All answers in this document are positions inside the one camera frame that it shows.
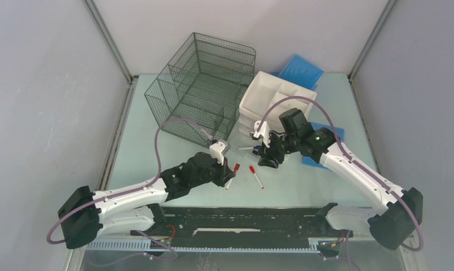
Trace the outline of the white plastic drawer organizer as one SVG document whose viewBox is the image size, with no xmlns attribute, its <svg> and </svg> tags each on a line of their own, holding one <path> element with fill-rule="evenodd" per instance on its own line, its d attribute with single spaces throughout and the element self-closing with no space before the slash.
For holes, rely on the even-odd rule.
<svg viewBox="0 0 454 271">
<path fill-rule="evenodd" d="M 315 100 L 317 93 L 269 73 L 258 72 L 248 86 L 239 105 L 239 133 L 249 138 L 252 125 L 261 120 L 267 110 L 276 102 L 291 96 Z M 313 105 L 307 100 L 291 99 L 275 107 L 268 114 L 265 122 L 268 123 L 270 129 L 283 132 L 279 115 L 291 108 L 297 108 L 303 112 L 305 117 L 308 117 L 312 107 Z"/>
</svg>

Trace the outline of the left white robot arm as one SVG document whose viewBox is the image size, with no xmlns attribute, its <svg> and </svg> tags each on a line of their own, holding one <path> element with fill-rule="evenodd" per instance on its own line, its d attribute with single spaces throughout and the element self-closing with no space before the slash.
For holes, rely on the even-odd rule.
<svg viewBox="0 0 454 271">
<path fill-rule="evenodd" d="M 207 183 L 224 187 L 235 176 L 227 159 L 219 163 L 211 155 L 198 152 L 185 163 L 162 171 L 158 179 L 115 190 L 79 187 L 58 210 L 65 246 L 80 248 L 101 235 L 122 231 L 159 235 L 166 228 L 161 203 L 186 196 Z"/>
</svg>

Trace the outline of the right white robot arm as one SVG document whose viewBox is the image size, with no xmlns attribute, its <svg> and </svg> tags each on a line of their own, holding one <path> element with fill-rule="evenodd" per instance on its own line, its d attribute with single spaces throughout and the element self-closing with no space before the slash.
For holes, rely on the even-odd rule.
<svg viewBox="0 0 454 271">
<path fill-rule="evenodd" d="M 252 138 L 262 142 L 260 166 L 278 168 L 286 155 L 299 152 L 343 178 L 371 204 L 370 208 L 327 204 L 315 221 L 319 234 L 364 231 L 383 247 L 395 250 L 422 223 L 424 197 L 416 188 L 405 190 L 382 177 L 338 140 L 333 130 L 315 129 L 297 108 L 285 111 L 279 120 L 283 132 L 270 129 L 262 120 L 253 125 Z"/>
</svg>

